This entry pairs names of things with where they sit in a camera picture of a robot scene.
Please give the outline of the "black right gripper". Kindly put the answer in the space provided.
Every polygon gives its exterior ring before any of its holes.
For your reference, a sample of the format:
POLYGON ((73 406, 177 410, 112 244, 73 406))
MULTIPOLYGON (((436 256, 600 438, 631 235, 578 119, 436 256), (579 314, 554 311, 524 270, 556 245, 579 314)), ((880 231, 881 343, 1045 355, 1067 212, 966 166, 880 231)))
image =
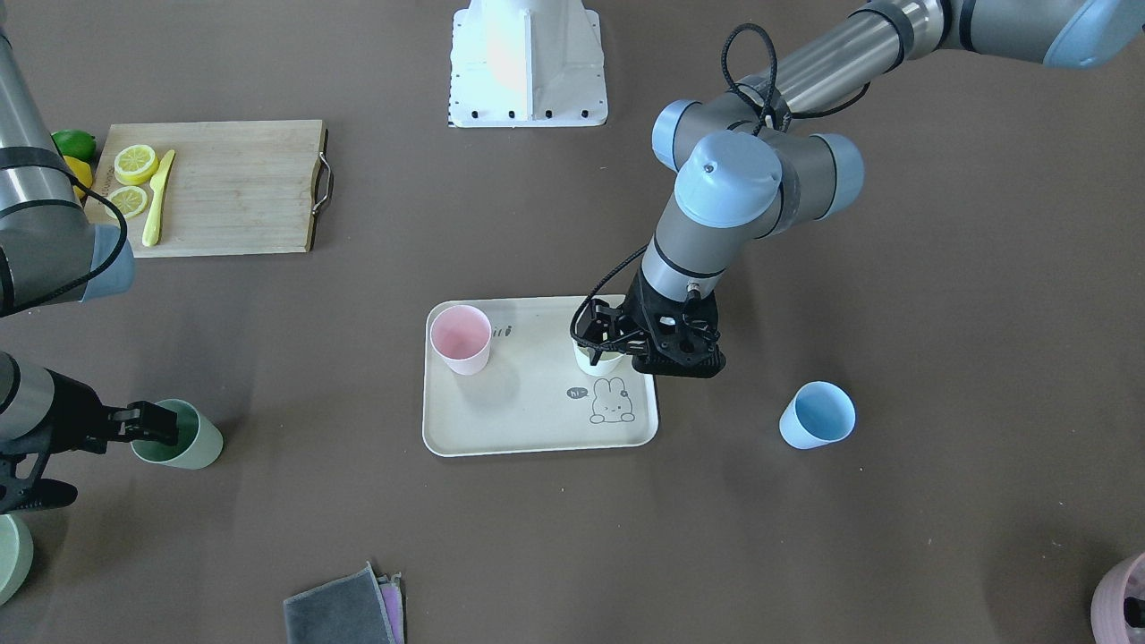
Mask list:
POLYGON ((65 508, 74 485, 44 477, 55 453, 105 453, 106 443, 177 445, 177 413, 148 401, 119 409, 89 386, 54 371, 13 371, 3 390, 1 513, 65 508))

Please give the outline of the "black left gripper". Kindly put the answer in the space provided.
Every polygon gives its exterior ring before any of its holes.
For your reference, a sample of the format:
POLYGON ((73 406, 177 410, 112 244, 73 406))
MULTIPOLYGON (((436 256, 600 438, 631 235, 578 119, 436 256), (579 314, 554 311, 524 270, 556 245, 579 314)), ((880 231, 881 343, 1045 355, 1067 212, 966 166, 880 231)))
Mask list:
POLYGON ((613 306, 593 292, 572 315, 572 341, 594 355, 613 352, 632 358, 633 369, 668 377, 711 378, 726 366, 719 347, 716 294, 698 290, 674 301, 638 273, 624 301, 613 306))

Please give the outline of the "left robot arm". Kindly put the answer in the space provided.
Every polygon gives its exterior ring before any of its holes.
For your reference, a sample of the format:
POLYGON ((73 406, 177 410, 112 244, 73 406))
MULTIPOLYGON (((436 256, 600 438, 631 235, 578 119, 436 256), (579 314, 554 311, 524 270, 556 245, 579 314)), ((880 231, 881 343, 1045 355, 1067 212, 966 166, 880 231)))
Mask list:
POLYGON ((589 294, 570 322, 581 356, 632 359, 652 375, 708 378, 726 363, 714 288, 743 245, 847 209, 864 183, 856 146, 797 136, 793 121, 838 113, 907 61, 957 49, 1048 68, 1104 64, 1142 33, 1142 1, 868 1, 827 34, 702 103, 682 99, 653 127, 674 193, 624 301, 589 294))

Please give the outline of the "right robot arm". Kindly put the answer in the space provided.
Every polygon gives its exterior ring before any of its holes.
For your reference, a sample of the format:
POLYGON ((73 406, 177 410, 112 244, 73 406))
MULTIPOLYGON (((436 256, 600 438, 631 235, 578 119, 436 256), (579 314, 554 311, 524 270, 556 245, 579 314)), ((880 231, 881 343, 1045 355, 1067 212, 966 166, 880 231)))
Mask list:
MULTIPOLYGON (((1 281, 3 316, 46 304, 123 293, 134 280, 126 223, 94 225, 74 195, 70 171, 21 74, 11 44, 1 45, 1 281)), ((177 443, 174 411, 147 401, 103 405, 89 385, 1 355, 3 513, 64 508, 73 485, 47 479, 50 456, 106 451, 135 440, 177 443)))

